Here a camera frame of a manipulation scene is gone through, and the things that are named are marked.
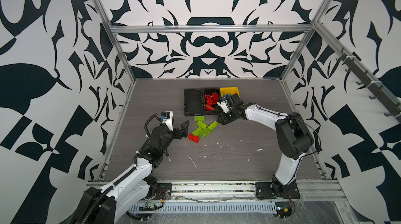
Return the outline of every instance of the green lego brick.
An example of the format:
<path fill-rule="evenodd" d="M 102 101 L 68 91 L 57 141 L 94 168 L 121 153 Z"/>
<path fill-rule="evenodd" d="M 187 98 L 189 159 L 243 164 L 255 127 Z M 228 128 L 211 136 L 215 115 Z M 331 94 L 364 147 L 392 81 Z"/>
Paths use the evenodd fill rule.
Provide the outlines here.
<path fill-rule="evenodd" d="M 215 129 L 217 126 L 217 122 L 214 121 L 212 124 L 210 124 L 210 126 L 208 126 L 208 128 L 210 129 L 210 131 L 212 131 L 213 129 Z"/>
<path fill-rule="evenodd" d="M 195 116 L 195 121 L 204 121 L 204 116 Z"/>
<path fill-rule="evenodd" d="M 205 123 L 203 123 L 202 121 L 198 121 L 197 125 L 202 127 L 202 129 L 207 128 L 207 125 Z"/>
<path fill-rule="evenodd" d="M 203 138 L 203 137 L 205 137 L 206 135 L 208 135 L 210 132 L 211 132 L 211 131 L 210 131 L 209 128 L 205 128 L 205 129 L 203 129 L 203 130 L 199 133 L 199 135 Z"/>
<path fill-rule="evenodd" d="M 195 131 L 192 132 L 193 135 L 198 136 L 199 133 L 203 130 L 202 127 L 198 127 Z"/>

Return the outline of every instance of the hook rack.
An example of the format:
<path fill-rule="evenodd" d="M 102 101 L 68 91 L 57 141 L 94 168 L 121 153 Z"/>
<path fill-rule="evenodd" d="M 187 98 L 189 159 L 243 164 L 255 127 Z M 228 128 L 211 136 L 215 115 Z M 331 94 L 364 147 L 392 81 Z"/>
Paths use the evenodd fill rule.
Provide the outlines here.
<path fill-rule="evenodd" d="M 353 72 L 360 82 L 372 92 L 369 96 L 371 100 L 378 99 L 380 103 L 389 111 L 384 113 L 386 117 L 394 116 L 401 123 L 401 102 L 398 98 L 371 73 L 355 56 L 347 56 L 345 53 L 337 61 L 343 61 L 348 66 L 347 72 Z"/>

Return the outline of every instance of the black and white patterned wall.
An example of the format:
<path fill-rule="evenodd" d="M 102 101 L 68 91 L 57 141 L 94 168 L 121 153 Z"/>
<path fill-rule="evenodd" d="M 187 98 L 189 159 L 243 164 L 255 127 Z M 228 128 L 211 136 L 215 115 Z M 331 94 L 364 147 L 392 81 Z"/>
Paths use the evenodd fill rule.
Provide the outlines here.
<path fill-rule="evenodd" d="M 0 0 L 2 223 L 59 223 L 97 179 L 130 86 L 90 0 Z"/>
<path fill-rule="evenodd" d="M 401 0 L 334 0 L 322 22 L 401 97 Z"/>
<path fill-rule="evenodd" d="M 401 0 L 335 0 L 324 25 L 400 97 Z M 286 83 L 319 157 L 362 221 L 401 221 L 401 125 L 315 33 Z"/>
<path fill-rule="evenodd" d="M 303 32 L 121 33 L 137 78 L 279 78 Z"/>
<path fill-rule="evenodd" d="M 101 1 L 114 25 L 265 25 L 309 24 L 323 0 Z M 138 78 L 277 78 L 301 38 L 293 32 L 119 37 Z"/>

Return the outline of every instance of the gray wood-grain tabletop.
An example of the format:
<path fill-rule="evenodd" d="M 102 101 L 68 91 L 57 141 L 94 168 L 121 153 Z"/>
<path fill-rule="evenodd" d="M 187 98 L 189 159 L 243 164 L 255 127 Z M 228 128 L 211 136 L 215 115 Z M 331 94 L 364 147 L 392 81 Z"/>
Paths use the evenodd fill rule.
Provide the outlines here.
<path fill-rule="evenodd" d="M 173 111 L 175 127 L 188 119 L 190 132 L 198 127 L 193 116 L 184 117 L 184 89 L 231 86 L 238 87 L 244 102 L 252 101 L 278 112 L 291 112 L 278 80 L 138 80 L 105 181 L 111 181 L 133 163 L 135 151 L 146 141 L 143 125 L 152 114 L 160 116 L 163 111 Z M 206 124 L 216 120 L 217 115 L 205 116 Z M 153 120 L 148 125 L 149 131 L 158 124 Z M 159 181 L 267 180 L 272 179 L 281 157 L 274 130 L 242 119 L 225 126 L 219 124 L 199 143 L 187 138 L 175 139 L 168 152 L 170 156 L 165 156 L 153 172 Z M 297 179 L 320 178 L 313 158 L 305 157 Z"/>

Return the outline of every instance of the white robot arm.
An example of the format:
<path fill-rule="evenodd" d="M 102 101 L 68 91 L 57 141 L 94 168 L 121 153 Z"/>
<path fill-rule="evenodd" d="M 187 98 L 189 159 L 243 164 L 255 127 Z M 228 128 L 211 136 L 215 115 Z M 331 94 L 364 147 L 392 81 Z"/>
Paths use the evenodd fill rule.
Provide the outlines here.
<path fill-rule="evenodd" d="M 270 188 L 256 192 L 258 198 L 270 196 L 285 197 L 286 193 L 295 187 L 296 172 L 299 163 L 313 145 L 313 138 L 301 115 L 296 112 L 282 114 L 268 110 L 255 103 L 244 102 L 238 94 L 229 95 L 219 100 L 218 105 L 223 109 L 218 117 L 222 125 L 238 118 L 259 122 L 277 132 L 277 139 L 282 151 L 278 170 L 273 176 Z"/>
<path fill-rule="evenodd" d="M 167 148 L 173 139 L 188 136 L 189 121 L 182 123 L 181 129 L 174 129 L 172 116 L 172 111 L 165 111 L 160 118 L 154 114 L 146 121 L 148 138 L 136 152 L 133 164 L 110 183 L 85 191 L 70 224 L 114 224 L 139 200 L 155 196 L 157 179 L 151 173 L 162 162 L 163 154 L 168 155 Z M 160 121 L 160 126 L 149 133 L 148 124 L 153 118 Z"/>

